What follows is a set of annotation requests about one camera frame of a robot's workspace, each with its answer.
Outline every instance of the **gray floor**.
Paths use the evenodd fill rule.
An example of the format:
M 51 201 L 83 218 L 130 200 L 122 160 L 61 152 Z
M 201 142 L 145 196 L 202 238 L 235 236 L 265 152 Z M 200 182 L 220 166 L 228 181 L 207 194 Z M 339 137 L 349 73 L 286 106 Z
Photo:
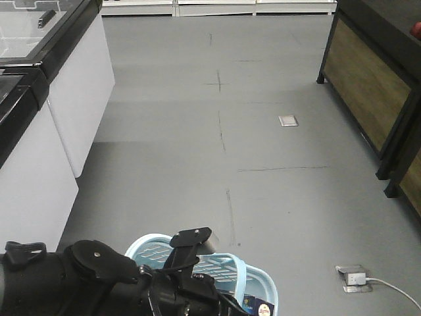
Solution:
M 210 226 L 219 251 L 275 280 L 279 315 L 417 315 L 398 293 L 345 294 L 360 263 L 421 300 L 421 228 L 315 84 L 332 18 L 106 18 L 116 87 L 61 246 L 124 252 L 150 232 Z M 300 126 L 282 128 L 278 115 Z

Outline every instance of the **white cabinet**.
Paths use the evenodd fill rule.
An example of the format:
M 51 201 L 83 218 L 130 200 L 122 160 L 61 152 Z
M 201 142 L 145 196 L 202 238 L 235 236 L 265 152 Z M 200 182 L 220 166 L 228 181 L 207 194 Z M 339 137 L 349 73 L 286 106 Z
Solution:
M 55 251 L 78 186 L 47 104 L 0 169 L 0 244 L 45 242 Z
M 98 15 L 51 83 L 48 97 L 76 178 L 82 173 L 113 86 L 103 21 Z

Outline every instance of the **electrical cord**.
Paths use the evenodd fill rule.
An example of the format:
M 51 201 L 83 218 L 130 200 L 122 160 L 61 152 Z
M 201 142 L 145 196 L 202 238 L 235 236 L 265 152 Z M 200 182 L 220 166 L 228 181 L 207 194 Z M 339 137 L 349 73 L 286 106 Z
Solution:
M 405 295 L 408 299 L 410 299 L 410 300 L 411 300 L 411 302 L 412 302 L 412 303 L 414 303 L 414 304 L 417 306 L 417 308 L 421 311 L 421 306 L 420 306 L 420 304 L 418 304 L 418 303 L 416 302 L 416 300 L 414 300 L 412 297 L 410 297 L 407 293 L 405 293 L 404 291 L 402 291 L 400 288 L 397 288 L 396 286 L 394 286 L 394 285 L 392 285 L 392 284 L 390 284 L 390 283 L 388 283 L 388 282 L 386 282 L 386 281 L 380 280 L 379 278 L 366 278 L 366 280 L 367 280 L 367 281 L 376 281 L 376 282 L 383 283 L 384 285 L 387 285 L 388 287 L 390 287 L 390 288 L 392 288 L 392 289 L 394 289 L 394 290 L 398 291 L 399 293 L 401 293 L 401 294 Z

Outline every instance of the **black clamp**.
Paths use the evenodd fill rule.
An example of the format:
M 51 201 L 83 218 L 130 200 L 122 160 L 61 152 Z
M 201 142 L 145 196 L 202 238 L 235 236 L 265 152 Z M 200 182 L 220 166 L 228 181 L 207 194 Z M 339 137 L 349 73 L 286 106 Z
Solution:
M 47 255 L 47 247 L 43 242 L 34 244 L 6 243 L 5 263 L 11 271 L 25 269 L 31 262 L 41 260 Z

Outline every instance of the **light blue basket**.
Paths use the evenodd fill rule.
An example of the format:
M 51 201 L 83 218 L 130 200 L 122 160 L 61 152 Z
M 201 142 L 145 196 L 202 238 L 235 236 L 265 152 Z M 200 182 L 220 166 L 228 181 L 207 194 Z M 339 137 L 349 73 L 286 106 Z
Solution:
M 148 234 L 136 240 L 125 256 L 136 261 L 137 265 L 148 265 L 161 269 L 170 255 L 171 237 L 163 234 Z M 215 279 L 219 290 L 229 291 L 242 305 L 244 294 L 256 296 L 274 304 L 274 316 L 278 314 L 278 291 L 270 276 L 230 253 L 200 255 L 194 273 L 206 273 Z

